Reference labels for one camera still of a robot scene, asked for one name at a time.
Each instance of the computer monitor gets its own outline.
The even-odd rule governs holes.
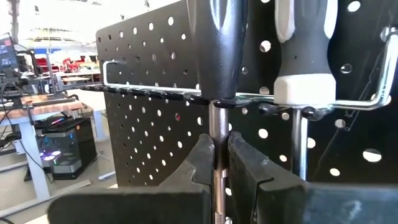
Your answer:
[[[17,54],[9,33],[0,35],[0,73],[17,70]]]

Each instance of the pegboard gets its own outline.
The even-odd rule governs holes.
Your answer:
[[[376,90],[384,42],[379,34],[397,24],[398,2],[338,1],[328,59],[338,99],[368,100]],[[353,10],[353,4],[359,6]],[[280,67],[274,1],[249,1],[239,92],[273,93]],[[108,66],[110,83],[199,88],[187,6],[179,1],[98,31],[98,55],[123,60]],[[397,183],[397,88],[374,111],[335,110],[308,131],[308,180]],[[158,185],[184,160],[200,133],[208,132],[208,108],[184,101],[105,93],[118,184]],[[274,162],[290,169],[290,111],[261,116],[257,105],[229,112],[230,129]],[[365,159],[365,151],[375,152]]]

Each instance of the screwdriver handle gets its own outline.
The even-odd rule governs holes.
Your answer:
[[[274,103],[301,107],[336,100],[328,64],[328,44],[338,0],[275,0],[275,26],[282,63],[274,83]]]
[[[235,97],[246,32],[248,0],[187,0],[202,96]]]

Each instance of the metal shaft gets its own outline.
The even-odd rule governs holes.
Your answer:
[[[209,104],[210,137],[215,145],[213,200],[215,224],[225,223],[225,178],[228,167],[228,110]]]
[[[300,109],[293,109],[292,172],[303,180],[307,176],[307,131],[308,120]]]

